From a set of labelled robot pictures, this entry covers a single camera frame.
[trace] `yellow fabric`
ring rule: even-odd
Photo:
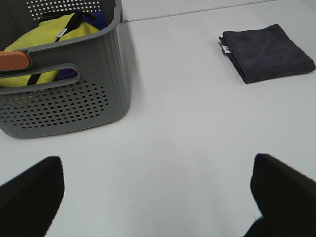
[[[64,15],[58,19],[52,19],[39,23],[37,28],[21,36],[17,39],[17,41],[9,45],[4,52],[11,52],[22,48],[55,42],[57,39],[56,35],[66,27],[73,14],[74,13]],[[89,23],[82,22],[77,29],[63,35],[59,41],[89,35],[98,31],[99,30],[97,28],[91,26]],[[57,77],[58,73],[59,71],[42,73],[37,81],[37,84],[53,81]],[[13,78],[3,78],[0,79],[0,87],[25,86],[28,84],[30,77],[30,75],[26,75]]]

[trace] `white surface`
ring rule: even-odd
[[[124,20],[138,20],[262,1],[266,0],[122,0],[122,6]]]
[[[66,192],[47,237],[243,236],[260,216],[257,153],[316,180],[316,73],[245,85],[217,42],[274,23],[316,59],[316,12],[297,0],[123,24],[129,113],[65,135],[1,132],[1,182],[62,158]]]

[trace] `towel tag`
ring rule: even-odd
[[[61,32],[58,33],[58,35],[56,35],[56,37],[61,38],[66,31],[67,31],[67,28],[63,29]]]
[[[225,53],[231,53],[231,51],[229,50],[229,48],[226,45],[222,45],[223,50]]]

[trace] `basket handle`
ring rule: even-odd
[[[30,59],[24,52],[13,51],[5,53],[0,51],[0,72],[24,69],[29,64]]]

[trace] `folded towel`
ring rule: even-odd
[[[59,157],[48,157],[0,186],[0,236],[43,237],[64,190]]]
[[[13,44],[9,45],[4,51],[11,52],[17,49],[32,47],[36,45],[53,43],[57,39],[57,35],[67,26],[75,13],[64,15],[57,19],[51,19],[39,23],[39,26],[23,36],[21,36]],[[66,32],[60,40],[69,40],[80,36],[89,35],[99,30],[89,23],[82,21],[78,28]],[[36,84],[54,81],[59,71],[46,72],[39,75]],[[17,87],[28,85],[31,75],[3,78],[0,79],[0,87]]]
[[[279,25],[260,30],[225,31],[220,41],[228,47],[227,56],[246,84],[315,70],[313,60]]]
[[[267,154],[258,154],[251,191],[263,215],[245,237],[315,237],[316,182]]]

